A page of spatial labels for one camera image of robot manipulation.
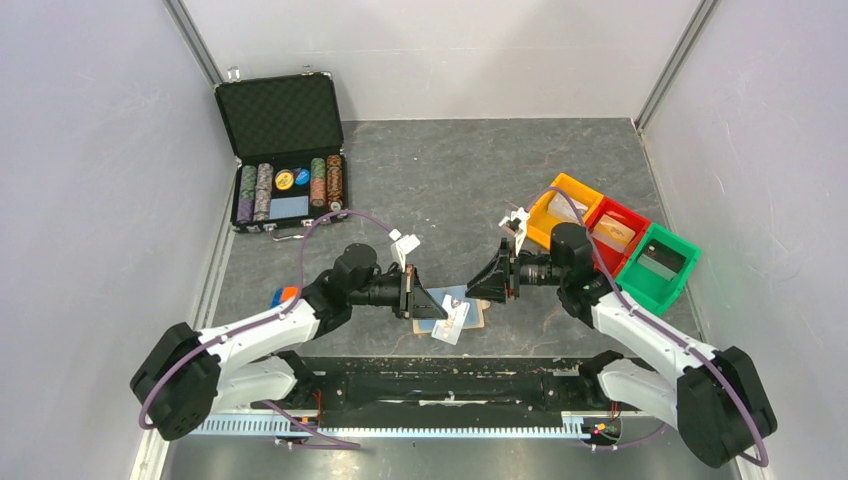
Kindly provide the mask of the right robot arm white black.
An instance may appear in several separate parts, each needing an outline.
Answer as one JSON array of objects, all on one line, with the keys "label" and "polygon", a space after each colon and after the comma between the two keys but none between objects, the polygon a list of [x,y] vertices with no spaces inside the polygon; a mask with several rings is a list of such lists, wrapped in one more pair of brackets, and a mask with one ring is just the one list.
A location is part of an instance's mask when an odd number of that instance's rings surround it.
[{"label": "right robot arm white black", "polygon": [[553,286],[562,308],[626,346],[636,361],[608,350],[579,369],[577,392],[591,408],[610,401],[633,406],[675,429],[703,464],[718,468],[737,457],[768,463],[764,440],[778,421],[751,357],[719,350],[673,328],[640,306],[608,271],[594,264],[596,245],[585,227],[560,223],[546,253],[523,249],[526,223],[517,212],[493,259],[467,284],[467,296],[504,303],[525,286]]}]

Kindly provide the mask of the beige leather card holder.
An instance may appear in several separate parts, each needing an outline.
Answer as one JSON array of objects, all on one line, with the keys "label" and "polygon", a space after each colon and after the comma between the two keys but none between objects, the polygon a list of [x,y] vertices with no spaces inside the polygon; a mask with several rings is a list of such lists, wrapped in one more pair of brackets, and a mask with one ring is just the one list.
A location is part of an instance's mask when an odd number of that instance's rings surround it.
[{"label": "beige leather card holder", "polygon": [[450,317],[448,320],[415,319],[412,325],[415,334],[430,334],[437,339],[447,339],[446,333],[433,334],[433,330],[450,327],[451,333],[459,333],[460,324],[463,330],[479,329],[485,326],[484,311],[490,307],[490,302],[467,298],[465,285],[428,288],[427,292],[441,306],[447,305]]}]

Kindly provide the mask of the white credit card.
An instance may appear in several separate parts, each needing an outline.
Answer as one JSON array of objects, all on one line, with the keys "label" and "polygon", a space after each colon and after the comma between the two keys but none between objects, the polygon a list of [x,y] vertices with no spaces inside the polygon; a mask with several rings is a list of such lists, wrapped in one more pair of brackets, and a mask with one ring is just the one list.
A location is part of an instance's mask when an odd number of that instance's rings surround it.
[{"label": "white credit card", "polygon": [[465,326],[470,304],[452,295],[446,295],[442,306],[448,312],[448,318],[435,322],[431,337],[450,345],[456,345]]}]

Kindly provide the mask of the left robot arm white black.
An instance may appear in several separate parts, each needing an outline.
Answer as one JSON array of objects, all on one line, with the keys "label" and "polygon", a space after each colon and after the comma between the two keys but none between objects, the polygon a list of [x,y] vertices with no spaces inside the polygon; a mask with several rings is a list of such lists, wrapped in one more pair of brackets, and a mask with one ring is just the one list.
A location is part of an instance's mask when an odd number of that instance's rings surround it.
[{"label": "left robot arm white black", "polygon": [[314,381],[294,347],[350,321],[356,306],[387,307],[401,320],[443,320],[447,313],[412,264],[381,271],[375,250],[345,248],[288,301],[247,319],[195,330],[167,328],[130,380],[141,405],[139,424],[166,441],[180,439],[210,415],[260,401],[306,405]]}]

